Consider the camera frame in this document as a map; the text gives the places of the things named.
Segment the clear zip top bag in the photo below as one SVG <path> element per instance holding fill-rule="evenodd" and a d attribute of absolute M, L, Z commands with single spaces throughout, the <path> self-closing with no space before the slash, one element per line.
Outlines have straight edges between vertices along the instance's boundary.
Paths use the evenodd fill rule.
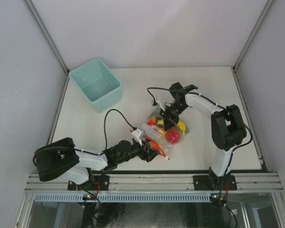
<path fill-rule="evenodd" d="M 181 143 L 190 130 L 181 120 L 168 127 L 160 115 L 161 110 L 160 107 L 155 108 L 146 122 L 130 132 L 134 140 L 143 146 L 147 152 L 155 152 L 169 160 L 169 150 Z"/>

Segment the teal plastic bin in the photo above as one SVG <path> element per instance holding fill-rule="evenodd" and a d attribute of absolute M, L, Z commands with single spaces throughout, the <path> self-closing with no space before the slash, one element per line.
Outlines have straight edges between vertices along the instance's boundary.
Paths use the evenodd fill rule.
<path fill-rule="evenodd" d="M 69 72 L 69 77 L 83 97 L 99 113 L 122 99 L 122 81 L 100 59 L 94 59 L 73 69 Z"/>

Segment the small orange fake carrot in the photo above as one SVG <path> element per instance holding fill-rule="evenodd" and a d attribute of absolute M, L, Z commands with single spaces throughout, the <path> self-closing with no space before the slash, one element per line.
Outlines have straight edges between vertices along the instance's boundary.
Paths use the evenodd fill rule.
<path fill-rule="evenodd" d="M 149 145 L 153 150 L 164 153 L 164 150 L 162 149 L 162 147 L 157 142 L 151 141 L 151 142 L 149 142 Z"/>

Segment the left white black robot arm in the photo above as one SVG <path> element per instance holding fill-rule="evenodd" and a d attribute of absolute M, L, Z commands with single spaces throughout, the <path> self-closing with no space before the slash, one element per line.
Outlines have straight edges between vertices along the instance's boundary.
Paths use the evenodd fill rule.
<path fill-rule="evenodd" d="M 38 170 L 41 182 L 62 178 L 89 190 L 95 183 L 89 170 L 112 171 L 119 164 L 135 157 L 151 162 L 160 154 L 151 141 L 139 143 L 122 140 L 102 152 L 90 152 L 77 148 L 73 139 L 67 137 L 37 149 L 34 152 L 33 164 Z"/>

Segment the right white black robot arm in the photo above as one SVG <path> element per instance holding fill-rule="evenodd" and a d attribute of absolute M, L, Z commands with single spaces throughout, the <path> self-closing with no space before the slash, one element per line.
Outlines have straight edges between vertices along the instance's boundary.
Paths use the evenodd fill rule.
<path fill-rule="evenodd" d="M 241 147 L 247 136 L 247 125 L 243 122 L 239 107 L 235 104 L 221 106 L 206 96 L 198 93 L 194 85 L 183 87 L 179 82 L 170 86 L 174 101 L 160 111 L 164 130 L 168 131 L 179 122 L 179 115 L 188 107 L 193 107 L 210 119 L 211 137 L 216 146 L 215 159 L 209 168 L 207 187 L 221 189 L 226 183 L 225 176 L 230 172 L 233 152 Z"/>

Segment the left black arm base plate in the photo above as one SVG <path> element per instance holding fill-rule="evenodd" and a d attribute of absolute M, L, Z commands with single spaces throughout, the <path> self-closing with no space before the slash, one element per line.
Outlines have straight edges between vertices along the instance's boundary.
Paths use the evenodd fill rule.
<path fill-rule="evenodd" d="M 110 177 L 108 175 L 94 175 L 82 184 L 74 183 L 73 181 L 68 182 L 67 190 L 75 191 L 84 189 L 88 191 L 107 191 L 109 188 Z"/>

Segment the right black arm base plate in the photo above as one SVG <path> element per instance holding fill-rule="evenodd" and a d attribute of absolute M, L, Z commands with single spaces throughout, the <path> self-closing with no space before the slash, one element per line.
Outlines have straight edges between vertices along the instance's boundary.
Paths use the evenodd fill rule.
<path fill-rule="evenodd" d="M 209 175 L 194 175 L 194 189 L 197 191 L 206 190 L 237 190 L 237 183 L 234 175 L 225 175 L 224 177 L 211 178 Z"/>

